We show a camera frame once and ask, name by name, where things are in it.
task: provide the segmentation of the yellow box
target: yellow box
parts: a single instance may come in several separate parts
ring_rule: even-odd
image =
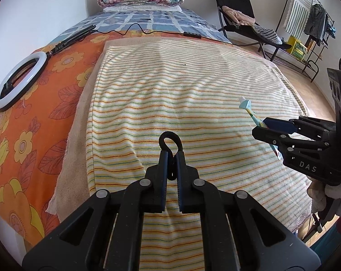
[[[292,48],[286,50],[286,52],[290,53],[291,55],[302,61],[306,55],[307,48],[301,43],[300,40],[298,40],[294,36],[290,36],[287,43],[291,45]]]

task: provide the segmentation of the metal rack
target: metal rack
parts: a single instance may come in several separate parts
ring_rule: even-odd
[[[279,29],[279,27],[280,27],[281,21],[282,21],[282,19],[283,19],[283,16],[284,16],[284,14],[285,14],[285,11],[286,11],[287,3],[288,3],[288,0],[286,0],[285,7],[284,7],[284,9],[283,9],[283,11],[282,11],[282,14],[281,14],[281,17],[280,17],[280,20],[279,20],[279,22],[278,22],[278,25],[277,25],[277,28],[276,28],[275,32],[277,32],[278,29]],[[326,12],[326,14],[328,15],[329,19],[332,21],[331,26],[333,27],[335,21],[331,18],[331,16],[330,16],[327,12]],[[327,33],[327,34],[326,34],[326,40],[325,40],[326,43],[327,43],[329,37],[330,37],[330,34]],[[302,75],[308,77],[309,79],[311,79],[311,82],[313,82],[314,79],[316,78],[316,76],[318,75],[319,70],[320,70],[319,67],[318,67],[318,65],[317,65],[317,62],[318,62],[319,60],[322,61],[322,53],[323,53],[324,49],[327,48],[327,45],[326,45],[326,44],[324,44],[323,42],[322,42],[322,44],[323,44],[323,47],[322,47],[322,49],[321,49],[321,51],[320,51],[319,53],[316,53],[316,52],[315,52],[315,48],[316,48],[316,44],[315,44],[315,45],[313,46],[313,48],[309,51],[310,54],[309,54],[309,56],[308,56],[308,58],[307,58],[306,60],[305,60],[305,59],[300,60],[300,59],[296,58],[295,56],[291,55],[290,53],[288,53],[288,52],[286,52],[285,50],[282,50],[282,49],[276,49],[275,52],[274,52],[273,54],[270,54],[270,53],[266,52],[266,55],[267,55],[267,57],[268,57],[271,61],[276,61],[276,62],[278,62],[278,63],[280,63],[280,64],[283,64],[283,65],[285,65],[285,66],[287,66],[287,67],[289,67],[289,68],[292,68],[293,70],[296,70],[297,72],[301,73]],[[278,57],[278,56],[277,56],[277,53],[278,53],[279,50],[282,51],[282,52],[284,52],[285,54],[289,55],[290,57],[296,59],[298,62],[302,63],[302,64],[304,65],[304,68],[301,69],[301,68],[299,68],[298,66],[296,66],[295,64],[293,64],[293,63],[291,63],[291,62],[289,62],[289,61],[287,61],[287,60],[285,60],[285,59],[283,59],[283,58]],[[312,55],[315,55],[315,56],[316,56],[316,59],[311,59],[311,56],[312,56]],[[315,75],[314,75],[313,77],[311,77],[311,76],[307,73],[307,71],[306,71],[307,68],[310,69],[311,72],[314,72],[314,73],[315,73]]]

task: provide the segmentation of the white glove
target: white glove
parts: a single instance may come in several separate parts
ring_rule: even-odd
[[[341,184],[338,186],[325,186],[321,181],[311,177],[309,179],[312,183],[307,189],[307,194],[312,199],[312,213],[323,211],[326,208],[326,196],[333,199],[341,199]],[[341,218],[341,204],[336,211],[336,215]]]

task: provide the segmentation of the blue checkered bedsheet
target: blue checkered bedsheet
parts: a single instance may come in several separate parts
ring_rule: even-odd
[[[111,30],[127,30],[133,23],[139,23],[144,30],[161,30],[175,33],[192,32],[198,33],[202,37],[230,43],[215,26],[187,9],[183,9],[183,12],[134,11],[98,13],[66,30],[52,42],[62,41],[92,24],[96,25],[97,30],[108,32]],[[139,30],[139,27],[133,25],[131,30]]]

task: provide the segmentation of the pink cloth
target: pink cloth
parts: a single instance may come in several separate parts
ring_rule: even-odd
[[[240,11],[233,10],[227,6],[222,7],[222,11],[236,24],[238,25],[248,25],[252,26],[255,24],[256,20],[252,17],[243,14]]]

